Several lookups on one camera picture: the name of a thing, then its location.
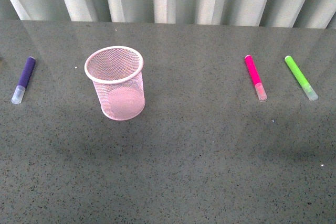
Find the marker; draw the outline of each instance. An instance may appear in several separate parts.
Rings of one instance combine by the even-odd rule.
[[[32,75],[36,60],[33,57],[28,57],[25,68],[22,71],[19,82],[16,86],[12,97],[13,104],[19,104],[22,101],[23,95],[25,94],[26,88],[28,86],[28,82],[30,80],[30,76]]]
[[[257,68],[254,65],[252,56],[251,55],[245,56],[245,62],[246,62],[248,71],[250,72],[253,85],[256,88],[259,100],[260,101],[266,100],[267,99],[267,95],[266,95],[266,92],[265,92],[264,87],[262,85],[261,79],[259,77]]]
[[[289,69],[294,74],[295,78],[298,80],[299,84],[303,88],[304,92],[308,96],[310,101],[317,100],[318,96],[315,93],[314,89],[311,87],[307,79],[304,77],[303,73],[299,69],[298,65],[296,65],[295,61],[293,60],[292,56],[286,56],[285,62],[287,63]]]

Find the pink mesh pen holder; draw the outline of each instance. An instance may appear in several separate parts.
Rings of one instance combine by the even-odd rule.
[[[113,120],[128,120],[145,107],[141,70],[143,58],[129,47],[98,50],[85,62],[103,113]]]

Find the purple marker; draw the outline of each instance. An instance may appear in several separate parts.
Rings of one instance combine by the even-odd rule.
[[[28,86],[30,76],[32,75],[35,62],[36,60],[33,57],[28,57],[25,68],[22,71],[21,77],[13,94],[12,103],[21,103],[23,95],[25,94],[26,88]]]

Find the clear marker cap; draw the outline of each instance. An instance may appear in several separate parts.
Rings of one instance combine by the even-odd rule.
[[[22,86],[16,86],[12,97],[13,104],[20,104],[22,102],[23,95],[25,94],[26,88]]]
[[[302,88],[304,92],[306,93],[306,95],[308,96],[310,101],[317,100],[318,96],[309,83],[302,85]]]
[[[264,90],[264,86],[262,85],[261,82],[257,83],[255,86],[259,100],[260,101],[265,101],[267,99],[266,92]]]

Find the countertop surface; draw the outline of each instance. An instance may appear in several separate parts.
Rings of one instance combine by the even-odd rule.
[[[1,21],[0,223],[334,224],[335,42],[331,29]],[[84,72],[115,45],[144,58],[146,106],[123,122]]]

